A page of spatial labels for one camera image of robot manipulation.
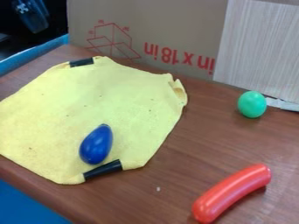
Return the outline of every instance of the blue shelf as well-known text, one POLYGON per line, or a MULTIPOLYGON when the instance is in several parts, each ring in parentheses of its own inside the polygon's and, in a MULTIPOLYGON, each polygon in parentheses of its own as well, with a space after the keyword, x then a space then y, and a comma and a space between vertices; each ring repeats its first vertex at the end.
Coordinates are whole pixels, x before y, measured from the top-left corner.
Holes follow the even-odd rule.
POLYGON ((0 179, 1 224, 70 224, 62 216, 0 179))

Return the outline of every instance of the toy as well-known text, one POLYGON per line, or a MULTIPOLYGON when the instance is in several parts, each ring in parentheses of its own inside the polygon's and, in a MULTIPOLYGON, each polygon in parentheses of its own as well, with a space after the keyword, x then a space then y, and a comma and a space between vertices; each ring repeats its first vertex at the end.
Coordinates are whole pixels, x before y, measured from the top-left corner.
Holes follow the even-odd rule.
POLYGON ((240 113, 249 118, 262 116, 267 108, 265 97, 256 91, 248 91, 242 94, 238 100, 240 113))
POLYGON ((245 195, 267 185, 271 172, 264 164, 255 164, 224 179, 199 197, 192 206, 197 221, 210 223, 245 195))
POLYGON ((97 165, 109 154, 112 146, 113 134, 106 124, 93 130, 80 146, 80 158, 87 164, 97 165))

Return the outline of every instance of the green ball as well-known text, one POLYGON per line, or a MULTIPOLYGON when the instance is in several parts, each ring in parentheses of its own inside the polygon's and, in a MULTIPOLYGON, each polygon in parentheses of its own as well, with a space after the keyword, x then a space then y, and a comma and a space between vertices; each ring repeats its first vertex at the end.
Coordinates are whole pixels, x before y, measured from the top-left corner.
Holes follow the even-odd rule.
POLYGON ((262 116, 267 108, 265 97, 256 91, 248 91, 242 94, 238 100, 240 113, 249 118, 262 116))

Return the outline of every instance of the blue surface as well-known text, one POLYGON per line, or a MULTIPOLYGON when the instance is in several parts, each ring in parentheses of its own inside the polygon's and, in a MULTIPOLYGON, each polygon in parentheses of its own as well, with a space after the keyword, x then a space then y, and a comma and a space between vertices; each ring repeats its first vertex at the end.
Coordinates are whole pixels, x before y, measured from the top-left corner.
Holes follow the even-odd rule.
POLYGON ((71 222, 0 179, 0 223, 69 224, 71 222))
POLYGON ((50 40, 43 45, 38 45, 28 50, 16 53, 8 59, 0 61, 0 76, 5 75, 8 72, 28 63, 37 57, 50 52, 56 47, 68 44, 68 34, 63 35, 59 38, 50 40))

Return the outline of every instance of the red toy sausage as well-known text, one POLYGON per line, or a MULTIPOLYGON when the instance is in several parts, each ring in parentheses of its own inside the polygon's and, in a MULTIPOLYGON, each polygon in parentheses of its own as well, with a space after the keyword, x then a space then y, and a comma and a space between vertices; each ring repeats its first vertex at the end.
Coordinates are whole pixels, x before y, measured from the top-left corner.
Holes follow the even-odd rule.
POLYGON ((255 164, 219 182, 199 197, 192 206, 197 221, 210 223, 234 202, 271 180, 270 169, 264 164, 255 164))

